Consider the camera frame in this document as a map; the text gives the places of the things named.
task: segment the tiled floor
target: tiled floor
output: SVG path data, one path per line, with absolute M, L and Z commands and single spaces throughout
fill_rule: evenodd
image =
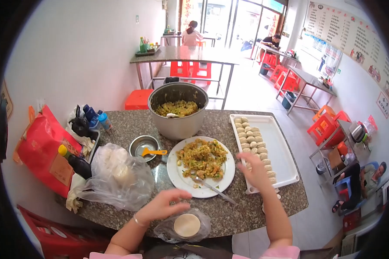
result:
M 289 116 L 281 105 L 282 98 L 275 99 L 277 91 L 268 77 L 258 75 L 259 65 L 252 67 L 250 60 L 242 60 L 235 67 L 231 80 L 225 110 L 267 111 L 272 112 L 290 144 L 293 155 L 304 182 L 309 207 L 290 217 L 293 230 L 293 245 L 301 250 L 318 249 L 327 244 L 341 229 L 342 219 L 331 212 L 337 194 L 329 184 L 323 184 L 309 159 L 316 149 L 314 141 L 307 134 L 312 125 L 314 113 L 304 109 L 294 109 Z M 168 76 L 170 69 L 164 67 L 159 76 Z M 212 75 L 218 76 L 220 65 L 213 65 Z M 226 86 L 229 67 L 225 66 L 222 85 Z M 212 83 L 208 93 L 216 93 Z M 210 100 L 207 109 L 221 109 L 221 100 Z M 232 240 L 233 252 L 251 259 L 259 258 L 269 246 L 266 227 L 237 234 Z

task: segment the bracelet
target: bracelet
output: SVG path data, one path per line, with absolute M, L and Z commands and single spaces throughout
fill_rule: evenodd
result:
M 148 227 L 147 225 L 141 224 L 141 223 L 137 220 L 137 218 L 136 218 L 136 213 L 134 213 L 133 219 L 134 219 L 134 221 L 136 222 L 136 224 L 139 225 L 140 227 Z

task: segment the black shirt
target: black shirt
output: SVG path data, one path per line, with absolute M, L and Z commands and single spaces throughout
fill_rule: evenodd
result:
M 272 43 L 275 47 L 279 47 L 279 45 L 280 45 L 280 43 L 279 42 L 273 42 L 272 41 L 272 36 L 268 36 L 268 37 L 266 37 L 266 38 L 264 38 L 263 40 L 261 40 L 261 42 L 270 42 L 270 43 Z

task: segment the spoon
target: spoon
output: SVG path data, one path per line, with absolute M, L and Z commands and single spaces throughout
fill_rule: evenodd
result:
M 141 154 L 141 156 L 143 157 L 143 156 L 148 155 L 148 154 L 166 155 L 167 154 L 167 150 L 149 150 L 148 148 L 144 148 L 143 153 Z
M 234 200 L 232 200 L 231 198 L 229 198 L 228 196 L 226 196 L 225 194 L 219 192 L 217 189 L 213 188 L 210 184 L 208 184 L 207 182 L 203 181 L 201 178 L 199 178 L 198 176 L 196 176 L 196 181 L 199 181 L 201 182 L 202 184 L 206 185 L 206 187 L 209 187 L 210 189 L 212 189 L 213 191 L 215 191 L 217 194 L 219 194 L 220 196 L 222 196 L 225 200 L 229 201 L 230 203 L 232 204 L 235 204 L 236 205 L 236 202 Z
M 174 114 L 174 113 L 168 113 L 168 114 L 166 114 L 166 117 L 167 118 L 179 118 L 180 116 L 177 114 Z

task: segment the white shirt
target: white shirt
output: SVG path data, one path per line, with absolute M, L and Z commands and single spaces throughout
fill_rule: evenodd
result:
M 201 41 L 203 36 L 198 31 L 193 31 L 188 34 L 187 31 L 182 32 L 182 44 L 183 46 L 197 46 L 196 40 Z

